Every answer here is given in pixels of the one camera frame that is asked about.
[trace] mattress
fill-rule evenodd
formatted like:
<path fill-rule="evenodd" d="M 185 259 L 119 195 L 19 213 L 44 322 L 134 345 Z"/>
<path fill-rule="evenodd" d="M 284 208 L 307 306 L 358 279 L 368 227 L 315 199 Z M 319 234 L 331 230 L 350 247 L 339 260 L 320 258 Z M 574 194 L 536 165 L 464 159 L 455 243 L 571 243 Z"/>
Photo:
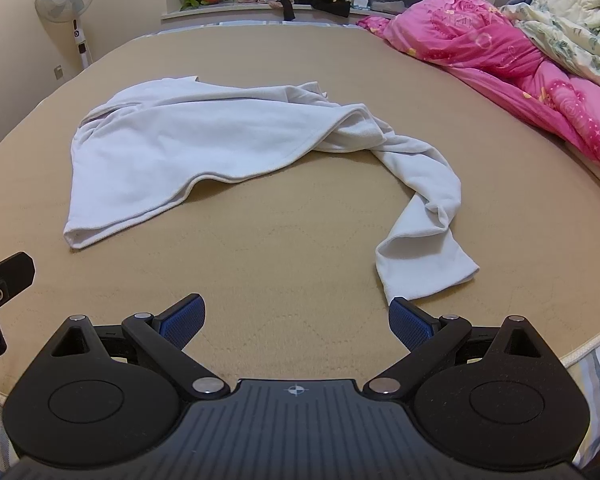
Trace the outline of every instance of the mattress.
<path fill-rule="evenodd" d="M 234 186 L 198 184 L 173 210 L 80 251 L 62 238 L 69 147 L 115 92 L 197 75 L 228 86 L 317 80 L 398 133 L 436 146 L 462 181 L 454 237 L 481 267 L 416 302 L 476 325 L 528 317 L 586 394 L 592 423 L 576 462 L 600 447 L 600 186 L 589 170 L 453 76 L 355 27 L 250 25 L 169 31 L 107 54 L 42 101 L 0 143 L 0 260 L 26 251 L 33 285 L 0 310 L 8 342 L 0 403 L 71 314 L 117 324 L 190 292 L 206 324 L 185 348 L 238 378 L 355 378 L 402 358 L 374 248 L 412 191 L 369 152 L 309 153 Z M 0 433 L 0 468 L 13 460 Z"/>

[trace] screw head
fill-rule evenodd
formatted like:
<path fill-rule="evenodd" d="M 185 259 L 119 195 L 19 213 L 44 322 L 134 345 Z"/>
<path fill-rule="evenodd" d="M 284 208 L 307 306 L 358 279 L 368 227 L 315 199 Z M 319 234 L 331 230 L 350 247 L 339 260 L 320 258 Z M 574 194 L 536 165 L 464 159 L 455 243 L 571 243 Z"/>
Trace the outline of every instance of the screw head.
<path fill-rule="evenodd" d="M 200 377 L 193 381 L 193 389 L 201 394 L 214 394 L 224 388 L 224 381 L 217 377 Z"/>
<path fill-rule="evenodd" d="M 369 382 L 369 387 L 376 394 L 394 394 L 400 389 L 400 383 L 391 377 L 377 377 Z"/>

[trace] tan bed sheet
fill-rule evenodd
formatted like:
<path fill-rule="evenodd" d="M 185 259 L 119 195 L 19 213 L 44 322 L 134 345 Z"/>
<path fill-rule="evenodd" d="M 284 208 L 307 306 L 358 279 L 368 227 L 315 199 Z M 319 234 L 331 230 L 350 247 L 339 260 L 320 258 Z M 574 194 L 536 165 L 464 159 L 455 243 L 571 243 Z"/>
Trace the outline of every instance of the tan bed sheet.
<path fill-rule="evenodd" d="M 80 119 L 130 85 L 193 74 L 230 86 L 317 80 L 334 102 L 363 102 L 442 151 L 462 180 L 454 235 L 482 270 L 417 302 L 434 316 L 490 325 L 522 314 L 559 355 L 600 332 L 600 187 L 551 140 L 363 30 L 199 28 L 113 51 L 0 144 L 0 260 L 27 251 L 37 268 L 33 286 L 0 310 L 2 392 L 70 314 L 113 324 L 189 292 L 203 295 L 207 316 L 186 351 L 231 383 L 366 381 L 404 355 L 374 248 L 411 192 L 369 152 L 311 153 L 236 186 L 205 182 L 157 218 L 69 249 L 62 228 Z"/>

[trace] pink blanket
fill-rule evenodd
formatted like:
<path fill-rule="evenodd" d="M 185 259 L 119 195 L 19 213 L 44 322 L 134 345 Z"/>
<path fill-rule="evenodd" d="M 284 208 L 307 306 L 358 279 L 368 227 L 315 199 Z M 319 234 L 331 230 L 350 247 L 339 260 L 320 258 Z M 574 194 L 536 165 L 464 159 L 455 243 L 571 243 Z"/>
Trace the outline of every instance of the pink blanket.
<path fill-rule="evenodd" d="M 489 2 L 423 0 L 392 20 L 358 25 L 600 163 L 600 86 L 564 73 Z"/>

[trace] white fabric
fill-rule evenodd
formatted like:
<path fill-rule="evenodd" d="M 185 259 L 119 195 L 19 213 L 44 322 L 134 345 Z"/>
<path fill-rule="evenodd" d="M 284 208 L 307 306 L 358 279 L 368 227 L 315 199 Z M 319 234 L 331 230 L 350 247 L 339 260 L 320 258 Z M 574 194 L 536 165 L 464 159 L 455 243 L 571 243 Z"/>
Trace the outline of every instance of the white fabric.
<path fill-rule="evenodd" d="M 396 135 L 365 105 L 330 103 L 315 82 L 241 89 L 188 77 L 119 92 L 75 134 L 64 237 L 87 247 L 178 205 L 200 180 L 241 182 L 311 150 L 372 150 L 416 191 L 376 248 L 388 301 L 428 296 L 478 270 L 449 230 L 460 181 L 438 150 Z"/>

